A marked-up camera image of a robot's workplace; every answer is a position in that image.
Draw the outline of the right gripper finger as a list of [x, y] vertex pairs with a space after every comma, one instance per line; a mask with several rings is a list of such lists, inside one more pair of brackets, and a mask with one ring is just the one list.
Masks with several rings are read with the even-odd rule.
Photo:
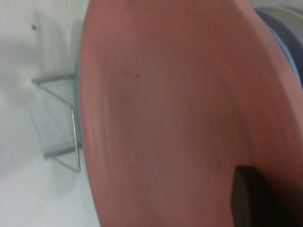
[[290, 227], [292, 216], [252, 166], [234, 170], [231, 210], [235, 227]]

